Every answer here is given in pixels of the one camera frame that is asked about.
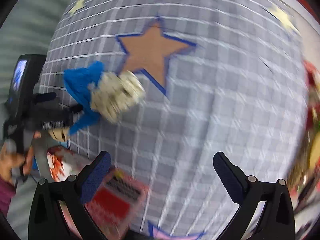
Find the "brown star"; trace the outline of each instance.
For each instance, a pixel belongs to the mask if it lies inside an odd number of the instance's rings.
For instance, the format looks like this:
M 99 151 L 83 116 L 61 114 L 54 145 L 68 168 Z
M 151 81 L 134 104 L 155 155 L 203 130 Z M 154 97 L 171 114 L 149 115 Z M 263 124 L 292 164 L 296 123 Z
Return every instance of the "brown star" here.
M 193 45 L 190 42 L 164 35 L 159 21 L 156 21 L 141 35 L 122 36 L 119 39 L 128 53 L 122 71 L 145 70 L 163 90 L 166 76 L 165 58 Z

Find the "blue gripper pad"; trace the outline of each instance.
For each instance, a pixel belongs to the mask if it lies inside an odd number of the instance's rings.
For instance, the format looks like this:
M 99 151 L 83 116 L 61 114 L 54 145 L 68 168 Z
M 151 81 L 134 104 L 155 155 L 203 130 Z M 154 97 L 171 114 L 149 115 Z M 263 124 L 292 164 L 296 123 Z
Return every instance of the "blue gripper pad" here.
M 239 170 L 240 168 L 232 165 L 223 152 L 217 152 L 213 156 L 213 167 L 227 190 L 231 200 L 234 203 L 241 205 L 244 199 L 244 188 L 233 171 L 234 168 L 238 168 Z
M 90 167 L 92 165 L 93 169 L 91 170 L 90 174 L 84 179 L 81 185 L 80 202 L 82 204 L 85 204 L 92 200 L 103 178 L 108 173 L 111 166 L 110 154 L 106 151 L 100 152 L 100 154 L 96 157 L 92 164 L 86 167 Z

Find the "screen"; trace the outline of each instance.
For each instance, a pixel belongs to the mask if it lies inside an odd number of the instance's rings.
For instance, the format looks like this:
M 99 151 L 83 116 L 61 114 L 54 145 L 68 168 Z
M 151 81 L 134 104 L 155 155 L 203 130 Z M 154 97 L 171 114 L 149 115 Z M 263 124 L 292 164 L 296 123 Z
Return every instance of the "screen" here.
M 14 71 L 13 79 L 12 79 L 12 88 L 15 91 L 19 90 L 21 78 L 22 78 L 24 69 L 26 67 L 26 64 L 27 64 L 26 60 L 20 60 L 17 64 L 15 71 Z

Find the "blue outline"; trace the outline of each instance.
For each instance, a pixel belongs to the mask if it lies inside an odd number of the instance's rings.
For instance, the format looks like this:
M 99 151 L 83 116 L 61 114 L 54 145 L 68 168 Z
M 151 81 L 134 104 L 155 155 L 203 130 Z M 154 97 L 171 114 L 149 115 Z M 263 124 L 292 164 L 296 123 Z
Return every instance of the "blue outline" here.
M 189 45 L 188 48 L 178 50 L 177 52 L 174 52 L 174 53 L 172 53 L 169 56 L 164 58 L 164 76 L 165 76 L 165 78 L 164 78 L 164 87 L 161 86 L 153 78 L 153 76 L 151 76 L 150 73 L 148 73 L 148 71 L 145 70 L 144 68 L 135 71 L 135 73 L 143 73 L 166 96 L 166 89 L 165 88 L 167 87 L 167 75 L 168 75 L 168 72 L 169 72 L 169 60 L 170 60 L 170 57 L 172 55 L 174 55 L 174 54 L 183 53 L 183 52 L 184 53 L 189 52 L 190 50 L 192 50 L 192 49 L 194 49 L 196 47 L 196 43 L 191 42 L 191 41 L 182 40 L 182 39 L 179 39 L 179 38 L 172 37 L 172 36 L 169 36 L 167 34 L 164 34 L 164 31 L 165 31 L 164 20 L 159 16 L 157 16 L 155 20 L 151 20 L 148 24 L 146 24 L 144 26 L 143 30 L 142 30 L 142 33 L 139 33 L 139 34 L 122 34 L 122 35 L 115 36 L 115 38 L 119 42 L 123 52 L 126 54 L 124 59 L 123 59 L 123 61 L 121 62 L 120 66 L 119 66 L 119 69 L 116 71 L 116 74 L 119 74 L 121 72 L 121 70 L 123 69 L 124 63 L 126 62 L 127 58 L 130 55 L 130 53 L 127 51 L 127 49 L 125 48 L 125 45 L 122 43 L 120 38 L 128 37 L 128 36 L 143 36 L 145 34 L 146 30 L 149 29 L 155 22 L 159 22 L 160 29 L 161 29 L 161 32 L 162 32 L 162 36 L 164 38 L 172 39 L 172 40 L 179 41 L 179 42 L 182 42 L 182 43 L 186 43 L 186 44 Z
M 192 237 L 192 236 L 198 236 L 195 240 L 198 240 L 200 239 L 202 236 L 205 235 L 205 232 L 201 232 L 201 233 L 198 233 L 198 234 L 192 234 L 192 235 L 188 235 L 188 236 L 170 236 L 170 234 L 166 233 L 165 231 L 163 231 L 161 228 L 158 228 L 156 227 L 155 225 L 153 225 L 150 221 L 148 221 L 148 231 L 149 231 L 149 235 L 153 238 L 155 238 L 153 236 L 153 228 L 156 228 L 158 229 L 161 233 L 167 235 L 168 237 L 174 239 L 174 238 L 182 238 L 182 237 Z

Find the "person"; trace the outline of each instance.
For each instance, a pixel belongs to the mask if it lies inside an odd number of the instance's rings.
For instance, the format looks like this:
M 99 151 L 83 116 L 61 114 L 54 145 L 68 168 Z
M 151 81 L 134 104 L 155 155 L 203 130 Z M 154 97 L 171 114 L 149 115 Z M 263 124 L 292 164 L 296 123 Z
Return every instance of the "person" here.
M 35 132 L 34 138 L 40 138 L 41 133 Z M 24 175 L 30 174 L 33 163 L 33 147 L 31 146 L 26 156 L 19 153 L 9 153 L 6 143 L 0 151 L 0 210 L 7 217 L 11 199 L 16 194 L 11 170 L 23 165 L 22 171 Z

